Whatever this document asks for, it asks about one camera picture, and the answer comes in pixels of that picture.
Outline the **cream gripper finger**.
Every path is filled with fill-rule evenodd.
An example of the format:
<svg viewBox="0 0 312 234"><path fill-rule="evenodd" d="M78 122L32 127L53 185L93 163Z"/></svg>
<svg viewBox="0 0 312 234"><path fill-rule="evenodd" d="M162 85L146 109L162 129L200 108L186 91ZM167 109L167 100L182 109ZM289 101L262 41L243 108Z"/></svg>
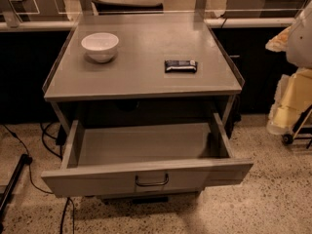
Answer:
<svg viewBox="0 0 312 234"><path fill-rule="evenodd" d="M282 30L279 34L270 39L265 48L272 52L284 52L288 46L288 38L289 38L290 29L287 27Z"/></svg>
<svg viewBox="0 0 312 234"><path fill-rule="evenodd" d="M267 131L278 136L290 133L311 104L312 69L299 68L292 75L283 74L268 115Z"/></svg>

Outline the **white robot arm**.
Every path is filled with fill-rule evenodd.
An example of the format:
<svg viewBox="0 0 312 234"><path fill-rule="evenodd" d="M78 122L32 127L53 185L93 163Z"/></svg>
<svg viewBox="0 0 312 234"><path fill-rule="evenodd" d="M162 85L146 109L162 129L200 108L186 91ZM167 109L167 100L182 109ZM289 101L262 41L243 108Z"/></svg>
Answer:
<svg viewBox="0 0 312 234"><path fill-rule="evenodd" d="M278 82L266 125L270 134L290 134L300 115L312 104L312 1L265 48L285 52L287 61L297 67L294 74L283 75Z"/></svg>

